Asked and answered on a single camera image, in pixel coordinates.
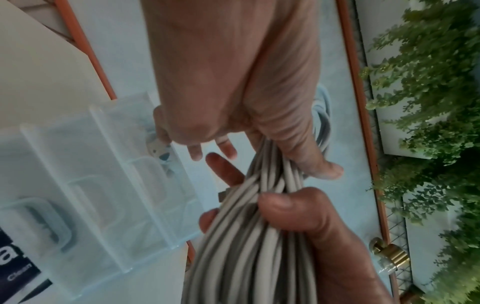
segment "hand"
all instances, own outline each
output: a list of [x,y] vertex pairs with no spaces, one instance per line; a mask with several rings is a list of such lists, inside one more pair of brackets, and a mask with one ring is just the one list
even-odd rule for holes
[[[244,175],[218,154],[207,155],[206,162],[229,186],[243,182]],[[314,247],[319,303],[393,304],[366,247],[340,219],[325,193],[316,188],[291,194],[262,193],[258,208],[273,227],[308,236]],[[200,217],[203,232],[218,211]]]
[[317,0],[142,0],[162,106],[158,137],[188,145],[245,131],[263,135],[306,174],[336,179],[312,136],[311,106],[320,73]]

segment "electrical cord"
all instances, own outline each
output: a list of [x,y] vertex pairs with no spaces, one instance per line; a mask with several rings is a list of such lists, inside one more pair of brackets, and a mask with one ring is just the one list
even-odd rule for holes
[[[330,99],[312,112],[320,126],[314,134],[323,154],[331,135]],[[317,303],[313,249],[304,233],[271,227],[257,207],[259,193],[292,193],[304,175],[276,144],[263,139],[242,185],[233,187],[196,252],[185,286],[184,304]]]

